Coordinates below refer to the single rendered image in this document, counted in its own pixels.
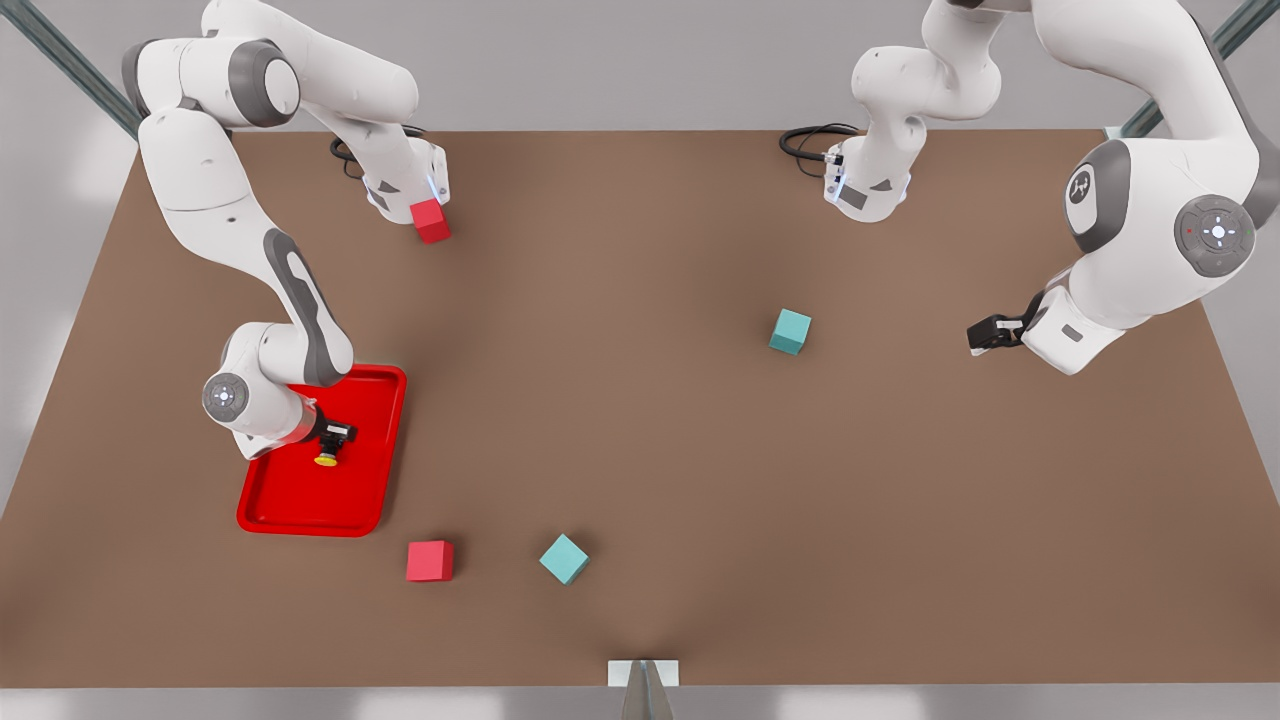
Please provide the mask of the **red plastic tray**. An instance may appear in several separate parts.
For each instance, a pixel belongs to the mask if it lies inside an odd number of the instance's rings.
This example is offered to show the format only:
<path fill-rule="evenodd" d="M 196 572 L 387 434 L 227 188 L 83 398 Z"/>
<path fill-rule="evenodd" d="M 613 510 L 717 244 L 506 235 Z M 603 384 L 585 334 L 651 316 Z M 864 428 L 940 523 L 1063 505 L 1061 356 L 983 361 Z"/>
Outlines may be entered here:
<path fill-rule="evenodd" d="M 298 386 L 338 421 L 356 427 L 337 465 L 314 461 L 317 443 L 288 445 L 250 462 L 237 509 L 244 530 L 361 537 L 379 523 L 404 404 L 398 366 L 356 364 L 330 388 Z"/>

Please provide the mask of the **silver frame post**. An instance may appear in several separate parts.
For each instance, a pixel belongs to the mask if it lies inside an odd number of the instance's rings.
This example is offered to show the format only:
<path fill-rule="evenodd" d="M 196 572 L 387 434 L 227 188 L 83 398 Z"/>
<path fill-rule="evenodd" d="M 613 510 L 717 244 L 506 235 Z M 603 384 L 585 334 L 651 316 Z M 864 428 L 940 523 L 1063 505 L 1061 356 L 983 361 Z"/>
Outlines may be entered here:
<path fill-rule="evenodd" d="M 142 118 L 133 102 L 31 0 L 0 0 L 0 15 L 14 24 L 131 138 L 137 140 Z"/>
<path fill-rule="evenodd" d="M 621 720 L 675 720 L 666 689 L 678 684 L 678 660 L 608 662 L 608 687 L 626 689 Z"/>
<path fill-rule="evenodd" d="M 1164 123 L 1171 138 L 1244 137 L 1252 120 L 1224 61 L 1268 18 L 1280 0 L 1243 0 L 1216 31 L 1190 17 L 1153 19 L 1135 36 L 1135 49 L 1152 51 L 1119 77 L 1149 95 L 1143 111 L 1124 126 L 1107 128 L 1107 138 L 1143 138 Z"/>

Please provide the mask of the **red cube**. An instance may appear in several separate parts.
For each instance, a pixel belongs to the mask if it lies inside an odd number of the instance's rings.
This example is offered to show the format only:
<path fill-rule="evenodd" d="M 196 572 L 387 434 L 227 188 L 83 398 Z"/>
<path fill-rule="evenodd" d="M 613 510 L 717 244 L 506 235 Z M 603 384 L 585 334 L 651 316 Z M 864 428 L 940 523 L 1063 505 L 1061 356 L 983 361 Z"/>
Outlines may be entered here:
<path fill-rule="evenodd" d="M 424 243 L 436 243 L 452 236 L 442 204 L 428 199 L 410 205 L 411 218 L 419 237 Z"/>
<path fill-rule="evenodd" d="M 448 582 L 453 577 L 454 546 L 445 539 L 411 542 L 404 578 L 407 582 Z"/>

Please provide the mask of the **teal cube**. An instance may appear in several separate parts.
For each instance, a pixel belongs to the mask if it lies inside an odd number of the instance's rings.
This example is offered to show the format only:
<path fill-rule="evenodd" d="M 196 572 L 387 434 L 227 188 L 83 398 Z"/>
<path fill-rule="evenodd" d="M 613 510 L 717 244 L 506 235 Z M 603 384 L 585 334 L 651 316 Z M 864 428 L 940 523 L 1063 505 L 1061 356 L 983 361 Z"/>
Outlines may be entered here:
<path fill-rule="evenodd" d="M 562 585 L 571 585 L 590 562 L 589 555 L 566 534 L 559 534 L 539 559 Z"/>
<path fill-rule="evenodd" d="M 810 327 L 809 315 L 783 307 L 776 319 L 768 346 L 795 356 L 805 345 Z"/>

